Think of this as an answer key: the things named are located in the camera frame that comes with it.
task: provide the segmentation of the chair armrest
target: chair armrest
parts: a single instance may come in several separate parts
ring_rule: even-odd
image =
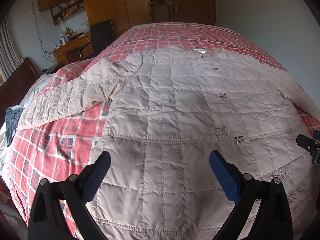
[[[82,60],[82,55],[81,55],[81,52],[84,50],[84,48],[86,48],[88,45],[90,45],[91,42],[88,42],[87,44],[85,44],[84,46],[82,46],[80,49],[78,49],[78,53],[79,53],[79,56]]]
[[[115,41],[114,36],[112,36],[108,41],[106,41],[106,48],[109,47]]]

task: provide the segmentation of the wooden desk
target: wooden desk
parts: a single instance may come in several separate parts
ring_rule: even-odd
[[[68,65],[70,63],[81,60],[78,54],[78,49],[82,46],[91,42],[91,34],[86,34],[85,36],[76,38],[72,41],[68,41],[65,45],[61,45],[59,48],[53,51],[56,60],[59,63]],[[92,52],[94,52],[92,45],[90,44],[82,51],[82,58],[87,57]]]

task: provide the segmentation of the embroidered flower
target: embroidered flower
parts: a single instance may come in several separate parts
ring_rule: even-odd
[[[231,134],[238,131],[231,132],[230,128],[227,128],[223,125],[223,123],[220,123],[217,126],[214,126],[211,131],[209,132],[210,138],[215,139],[227,139]]]
[[[252,99],[254,99],[254,98],[256,98],[256,97],[246,97],[246,96],[242,96],[242,98],[241,99],[243,99],[243,100],[246,100],[248,103],[250,103],[250,101],[252,100]]]
[[[277,178],[277,177],[279,179],[281,179],[281,180],[286,180],[289,177],[289,175],[290,175],[290,173],[287,172],[287,170],[285,170],[285,171],[281,171],[281,170],[273,171],[273,172],[271,172],[269,181],[272,181],[273,178]]]

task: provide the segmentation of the dark gray cloth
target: dark gray cloth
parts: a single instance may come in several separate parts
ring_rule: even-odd
[[[7,147],[12,143],[23,109],[24,107],[22,106],[12,106],[5,112],[5,137],[7,139]]]

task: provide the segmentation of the white wall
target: white wall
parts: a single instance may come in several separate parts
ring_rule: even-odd
[[[40,16],[36,8],[36,0],[33,0],[36,19],[39,21]],[[29,57],[34,65],[39,69],[46,69],[56,63],[44,61],[43,53],[40,48],[40,42],[36,32],[36,25],[33,19],[31,0],[17,0],[7,14],[8,27],[13,44],[20,57]],[[54,50],[53,43],[59,39],[58,28],[53,26],[50,11],[41,12],[42,20],[38,23],[38,27],[42,36],[42,46],[44,50],[52,52]],[[83,29],[80,27],[82,22],[88,20],[85,11],[72,16],[65,20],[64,25],[73,30]]]
[[[303,0],[217,0],[216,25],[268,52],[320,108],[320,26]]]

